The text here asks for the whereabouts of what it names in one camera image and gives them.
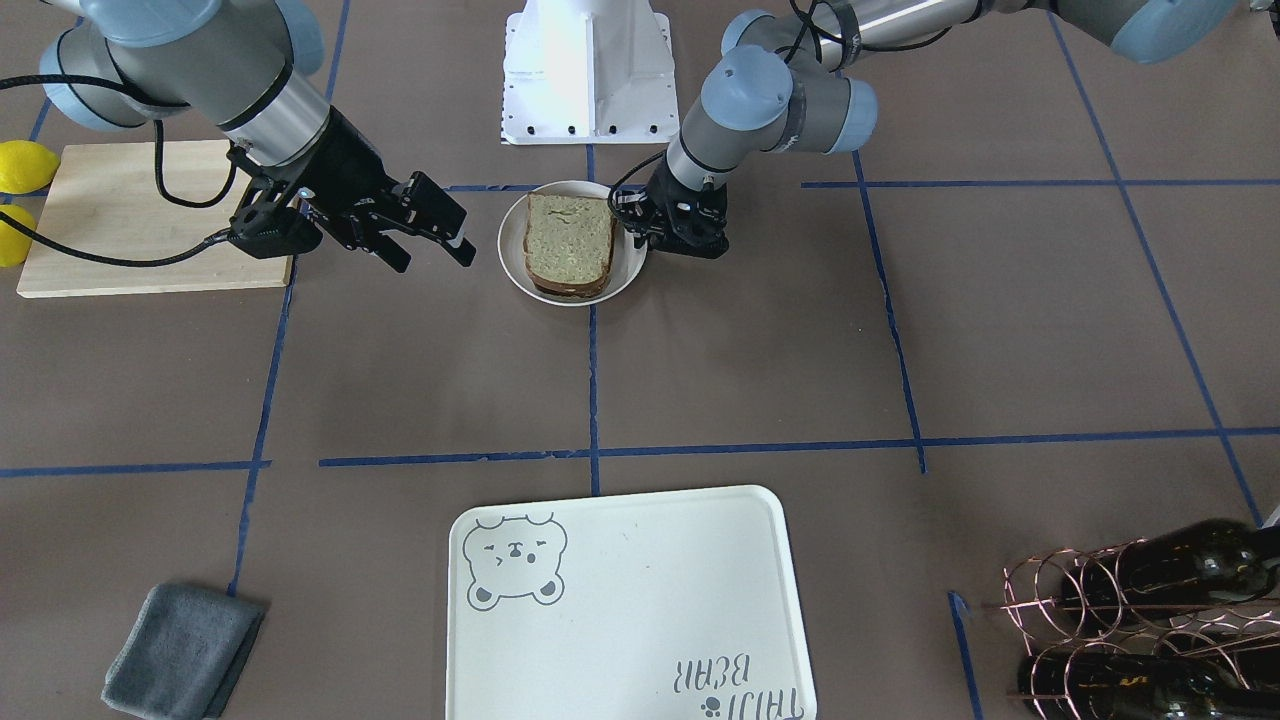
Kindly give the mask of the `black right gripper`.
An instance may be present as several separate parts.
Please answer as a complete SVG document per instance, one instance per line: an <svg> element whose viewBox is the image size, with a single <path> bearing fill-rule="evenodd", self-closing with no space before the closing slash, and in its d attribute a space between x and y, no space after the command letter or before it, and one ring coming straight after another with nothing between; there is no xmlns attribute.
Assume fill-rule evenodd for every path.
<svg viewBox="0 0 1280 720"><path fill-rule="evenodd" d="M335 108L298 159L253 177L238 208L259 200L288 202L323 233L396 273L406 273L411 255L388 231L428 238L461 266L470 268L476 256L465 233L467 211L424 172L406 182L388 176L375 147Z"/></svg>

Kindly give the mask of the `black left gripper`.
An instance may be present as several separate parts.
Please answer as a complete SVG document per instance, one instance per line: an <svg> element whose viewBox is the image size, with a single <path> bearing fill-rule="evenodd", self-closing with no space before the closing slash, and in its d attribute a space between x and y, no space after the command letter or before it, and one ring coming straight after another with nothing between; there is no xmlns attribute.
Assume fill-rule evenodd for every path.
<svg viewBox="0 0 1280 720"><path fill-rule="evenodd" d="M724 232L727 188L705 183L691 190L675 178L664 160L658 161L641 192L611 193L608 206L620 223L630 223L635 249L703 259L721 258L730 249Z"/></svg>

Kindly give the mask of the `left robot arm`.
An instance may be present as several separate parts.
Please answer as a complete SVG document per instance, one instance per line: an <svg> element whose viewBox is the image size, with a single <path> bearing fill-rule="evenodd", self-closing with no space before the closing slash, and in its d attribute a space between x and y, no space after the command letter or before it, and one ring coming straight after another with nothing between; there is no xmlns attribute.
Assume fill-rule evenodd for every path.
<svg viewBox="0 0 1280 720"><path fill-rule="evenodd" d="M753 152L859 150L873 135L876 91L854 64L914 53L992 14L1046 12L1130 61L1187 51L1230 1L795 1L788 15L749 10L721 40L718 63L644 188L608 195L637 247L717 259L728 249L727 183Z"/></svg>

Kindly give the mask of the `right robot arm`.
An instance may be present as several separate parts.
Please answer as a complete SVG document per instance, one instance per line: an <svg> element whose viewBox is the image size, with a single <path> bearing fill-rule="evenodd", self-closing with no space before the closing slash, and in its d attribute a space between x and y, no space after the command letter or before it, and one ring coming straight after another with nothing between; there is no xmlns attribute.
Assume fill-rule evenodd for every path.
<svg viewBox="0 0 1280 720"><path fill-rule="evenodd" d="M466 211L422 172L389 177L376 149L310 82L323 35L302 1L65 1L82 22L33 76L72 120L111 131L192 109L229 140L250 182L229 225L184 252L223 242L256 259L315 250L324 236L404 272L392 232L439 243L460 265L476 250Z"/></svg>

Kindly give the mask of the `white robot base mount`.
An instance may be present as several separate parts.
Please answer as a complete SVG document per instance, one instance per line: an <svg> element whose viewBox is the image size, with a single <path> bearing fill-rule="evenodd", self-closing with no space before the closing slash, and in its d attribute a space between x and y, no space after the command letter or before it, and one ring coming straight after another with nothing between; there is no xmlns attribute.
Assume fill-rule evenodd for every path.
<svg viewBox="0 0 1280 720"><path fill-rule="evenodd" d="M669 18L650 3L527 1L503 37L503 143L667 143L677 133Z"/></svg>

